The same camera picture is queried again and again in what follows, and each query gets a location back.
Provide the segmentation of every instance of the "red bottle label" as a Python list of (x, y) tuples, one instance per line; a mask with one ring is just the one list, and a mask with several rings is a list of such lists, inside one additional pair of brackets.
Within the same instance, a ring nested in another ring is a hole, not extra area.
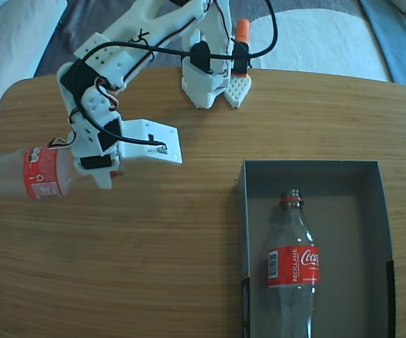
[(23, 179), (31, 199), (62, 196), (57, 179), (58, 150), (28, 149), (23, 163)]
[(268, 286), (319, 284), (318, 248), (285, 246), (268, 251)]

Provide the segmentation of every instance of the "gray box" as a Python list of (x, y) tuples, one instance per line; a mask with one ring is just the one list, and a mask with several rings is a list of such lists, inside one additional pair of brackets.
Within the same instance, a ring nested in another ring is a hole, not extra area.
[(373, 161), (245, 161), (242, 214), (243, 337), (267, 338), (265, 237), (282, 191), (305, 200), (320, 250), (313, 337), (395, 337), (395, 278), (381, 175)]

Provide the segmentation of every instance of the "white 3d-printed robotic arm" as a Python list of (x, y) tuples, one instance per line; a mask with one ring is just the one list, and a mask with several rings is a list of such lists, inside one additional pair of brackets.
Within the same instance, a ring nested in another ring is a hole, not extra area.
[[(104, 33), (95, 33), (76, 50), (77, 62), (58, 72), (73, 130), (69, 142), (75, 166), (83, 175), (93, 175), (100, 188), (111, 188), (110, 174), (124, 159), (182, 163), (175, 128), (147, 120), (122, 121), (116, 111), (113, 95), (125, 90), (155, 56), (129, 44), (164, 47), (182, 37), (184, 51), (232, 55), (229, 0), (174, 0), (182, 7), (156, 18), (166, 1), (138, 0)], [(251, 80), (247, 75), (232, 77), (232, 66), (230, 60), (183, 59), (182, 88), (197, 108), (210, 108), (220, 94), (240, 106)]]

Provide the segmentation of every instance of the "orange object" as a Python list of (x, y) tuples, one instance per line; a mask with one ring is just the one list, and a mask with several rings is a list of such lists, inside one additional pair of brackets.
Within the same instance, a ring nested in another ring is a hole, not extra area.
[(237, 22), (236, 40), (249, 44), (250, 42), (250, 22), (246, 19), (240, 19)]

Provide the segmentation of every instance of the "white rug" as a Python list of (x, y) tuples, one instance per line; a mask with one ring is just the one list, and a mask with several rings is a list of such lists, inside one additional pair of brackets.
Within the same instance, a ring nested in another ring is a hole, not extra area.
[[(326, 9), (298, 9), (276, 16), (278, 44), (271, 53), (252, 60), (254, 68), (391, 81), (379, 45), (365, 20)], [(269, 16), (252, 22), (250, 52), (266, 48), (271, 32)]]

